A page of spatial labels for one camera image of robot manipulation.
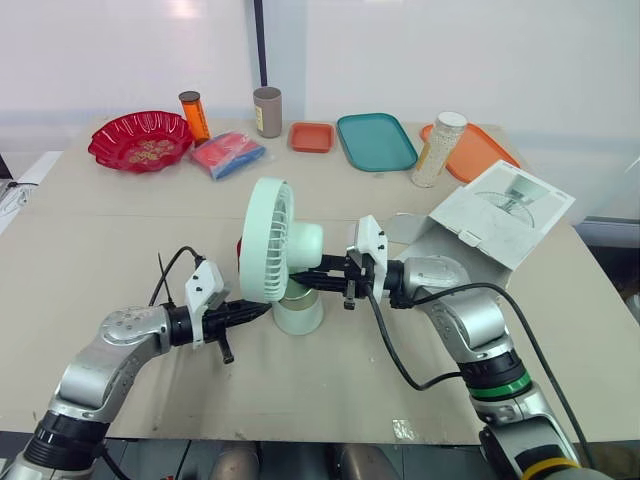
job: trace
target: beige cup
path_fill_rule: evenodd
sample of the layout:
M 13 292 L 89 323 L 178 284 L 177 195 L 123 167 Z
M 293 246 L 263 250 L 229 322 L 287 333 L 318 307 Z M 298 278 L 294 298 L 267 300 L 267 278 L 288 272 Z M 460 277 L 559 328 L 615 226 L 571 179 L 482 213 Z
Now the beige cup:
M 253 92 L 256 106 L 256 126 L 265 138 L 273 138 L 282 132 L 282 93 L 275 87 L 260 87 Z

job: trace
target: small orange tray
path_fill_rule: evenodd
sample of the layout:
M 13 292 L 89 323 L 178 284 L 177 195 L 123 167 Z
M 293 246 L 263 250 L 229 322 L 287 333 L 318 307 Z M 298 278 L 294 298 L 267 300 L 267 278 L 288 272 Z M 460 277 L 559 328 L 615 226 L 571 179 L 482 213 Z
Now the small orange tray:
M 429 137 L 433 125 L 427 125 L 420 132 L 422 140 Z M 520 168 L 518 161 L 477 125 L 467 125 L 447 161 L 447 170 L 461 182 L 472 182 L 498 160 L 504 160 Z
M 298 122 L 289 130 L 289 145 L 296 152 L 327 153 L 333 147 L 333 137 L 331 125 Z

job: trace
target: plastic bag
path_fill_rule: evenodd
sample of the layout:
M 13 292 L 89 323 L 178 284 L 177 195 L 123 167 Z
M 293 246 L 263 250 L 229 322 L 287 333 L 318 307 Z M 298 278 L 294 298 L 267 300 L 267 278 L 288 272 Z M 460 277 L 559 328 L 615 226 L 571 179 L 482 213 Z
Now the plastic bag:
M 204 166 L 214 180 L 226 177 L 239 168 L 254 162 L 266 148 L 238 132 L 220 134 L 191 152 L 192 158 Z

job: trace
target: beige tabletop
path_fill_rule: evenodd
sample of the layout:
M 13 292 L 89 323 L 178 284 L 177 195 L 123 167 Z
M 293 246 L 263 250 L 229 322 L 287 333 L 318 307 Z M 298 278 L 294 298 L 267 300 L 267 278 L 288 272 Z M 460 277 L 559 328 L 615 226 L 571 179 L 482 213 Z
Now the beige tabletop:
M 408 172 L 353 168 L 339 145 L 326 155 L 292 152 L 286 135 L 261 140 L 265 159 L 220 182 L 183 161 L 133 175 L 103 168 L 86 152 L 91 126 L 60 158 L 29 205 L 0 236 L 0 430 L 32 431 L 66 364 L 101 320 L 145 305 L 165 259 L 184 244 L 214 260 L 237 284 L 235 244 L 255 181 L 285 178 L 299 219 L 325 228 L 325 251 L 343 254 L 348 225 L 373 214 L 429 212 L 458 182 L 444 173 L 432 189 Z M 253 132 L 249 121 L 212 121 L 214 132 Z M 421 125 L 405 128 L 419 149 Z M 513 155 L 502 131 L 487 127 Z M 169 283 L 182 301 L 192 264 Z M 574 230 L 560 222 L 513 274 L 509 290 L 589 440 L 640 437 L 640 335 Z M 231 299 L 239 298 L 234 288 Z M 140 372 L 109 430 L 120 437 L 395 442 L 406 421 L 420 443 L 477 443 L 482 428 L 459 379 L 427 392 L 407 386 L 388 357 L 370 306 L 342 309 L 322 294 L 325 320 L 311 335 L 283 334 L 267 314 L 229 332 L 236 361 L 218 347 L 185 346 Z M 388 328 L 413 375 L 455 368 L 424 314 L 383 306 Z M 518 353 L 572 438 L 564 412 L 520 325 L 505 311 Z

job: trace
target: green ring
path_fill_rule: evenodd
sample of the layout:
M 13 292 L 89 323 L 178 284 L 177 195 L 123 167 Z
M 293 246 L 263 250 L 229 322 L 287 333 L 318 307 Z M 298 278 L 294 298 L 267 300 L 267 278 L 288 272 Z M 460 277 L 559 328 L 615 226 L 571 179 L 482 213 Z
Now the green ring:
M 529 376 L 529 372 L 525 371 L 519 379 L 506 385 L 493 388 L 470 388 L 469 392 L 476 398 L 503 397 L 505 395 L 511 395 L 519 392 L 520 390 L 528 387 L 530 383 L 531 377 Z

